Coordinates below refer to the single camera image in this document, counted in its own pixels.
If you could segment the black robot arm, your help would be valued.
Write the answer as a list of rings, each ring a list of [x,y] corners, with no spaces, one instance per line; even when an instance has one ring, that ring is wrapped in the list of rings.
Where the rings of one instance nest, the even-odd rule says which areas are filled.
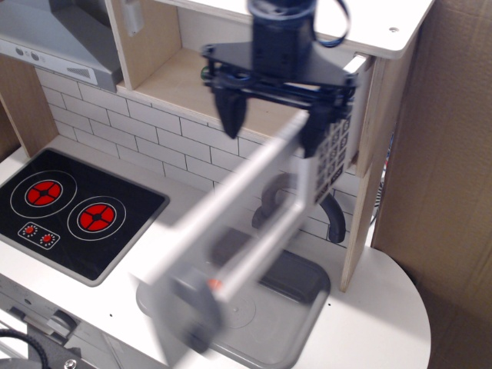
[[[223,129],[237,137],[247,100],[261,99],[308,113],[300,133],[307,158],[314,156],[330,125],[348,117],[355,75],[323,56],[344,38],[317,39],[315,1],[249,1],[252,40],[206,45],[204,84],[214,94]]]

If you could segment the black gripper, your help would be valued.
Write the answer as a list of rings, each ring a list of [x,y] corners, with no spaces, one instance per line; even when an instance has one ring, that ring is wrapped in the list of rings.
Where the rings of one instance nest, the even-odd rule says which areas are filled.
[[[224,132],[238,136],[250,99],[308,110],[301,147],[304,158],[312,158],[331,127],[351,115],[347,105],[356,77],[323,54],[343,40],[318,40],[313,15],[254,15],[251,33],[249,42],[202,50],[210,76],[204,84],[214,95]]]

